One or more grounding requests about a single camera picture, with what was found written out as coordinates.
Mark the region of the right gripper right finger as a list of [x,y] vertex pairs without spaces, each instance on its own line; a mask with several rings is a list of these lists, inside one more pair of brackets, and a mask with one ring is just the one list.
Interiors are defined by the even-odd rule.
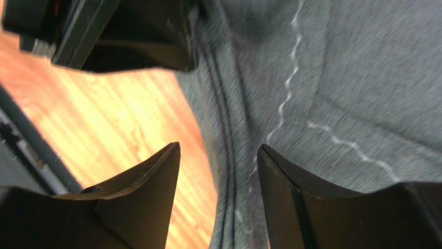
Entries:
[[441,248],[441,184],[397,183],[352,191],[257,152],[271,248]]

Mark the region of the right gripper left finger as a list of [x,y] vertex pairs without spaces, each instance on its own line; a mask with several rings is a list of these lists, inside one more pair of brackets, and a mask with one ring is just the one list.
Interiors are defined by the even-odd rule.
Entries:
[[180,157],[170,143],[80,193],[1,188],[1,248],[165,248]]

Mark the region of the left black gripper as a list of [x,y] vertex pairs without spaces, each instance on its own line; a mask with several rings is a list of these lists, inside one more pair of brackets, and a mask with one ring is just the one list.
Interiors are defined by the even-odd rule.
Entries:
[[190,1],[4,1],[3,31],[19,49],[54,65],[94,73],[197,65]]

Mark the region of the grey cloth napkin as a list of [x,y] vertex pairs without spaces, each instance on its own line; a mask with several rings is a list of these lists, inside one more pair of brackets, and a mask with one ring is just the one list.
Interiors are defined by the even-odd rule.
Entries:
[[372,192],[441,181],[441,1],[190,1],[198,66],[178,83],[208,154],[210,248],[266,248],[268,144]]

